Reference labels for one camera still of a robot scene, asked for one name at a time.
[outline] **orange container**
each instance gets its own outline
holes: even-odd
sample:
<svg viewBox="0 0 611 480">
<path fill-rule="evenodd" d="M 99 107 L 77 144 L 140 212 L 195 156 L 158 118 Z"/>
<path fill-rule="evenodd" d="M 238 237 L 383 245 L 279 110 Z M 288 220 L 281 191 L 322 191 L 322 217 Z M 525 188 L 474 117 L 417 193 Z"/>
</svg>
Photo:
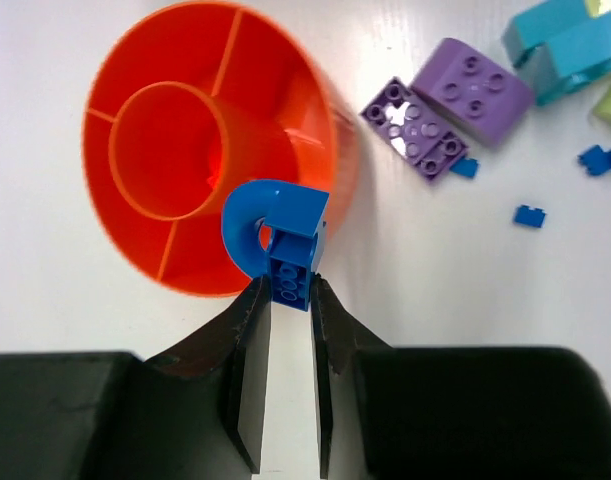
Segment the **orange container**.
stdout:
<svg viewBox="0 0 611 480">
<path fill-rule="evenodd" d="M 118 42 L 87 104 L 83 161 L 120 251 L 158 282 L 229 295 L 220 212 L 240 184 L 276 178 L 330 192 L 329 232 L 355 189 L 353 115 L 306 53 L 247 7 L 173 5 Z"/>
</svg>

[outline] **teal toy block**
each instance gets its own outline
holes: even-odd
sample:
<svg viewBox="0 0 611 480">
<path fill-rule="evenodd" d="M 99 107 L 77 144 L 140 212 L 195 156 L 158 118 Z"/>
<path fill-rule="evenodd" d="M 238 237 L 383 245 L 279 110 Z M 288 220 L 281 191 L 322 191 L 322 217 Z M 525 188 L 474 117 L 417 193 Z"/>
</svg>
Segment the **teal toy block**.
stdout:
<svg viewBox="0 0 611 480">
<path fill-rule="evenodd" d="M 544 106 L 611 72 L 611 11 L 576 25 L 538 47 L 519 71 Z"/>
<path fill-rule="evenodd" d="M 503 35 L 503 45 L 518 69 L 537 47 L 590 18 L 585 0 L 548 0 L 512 18 Z"/>
</svg>

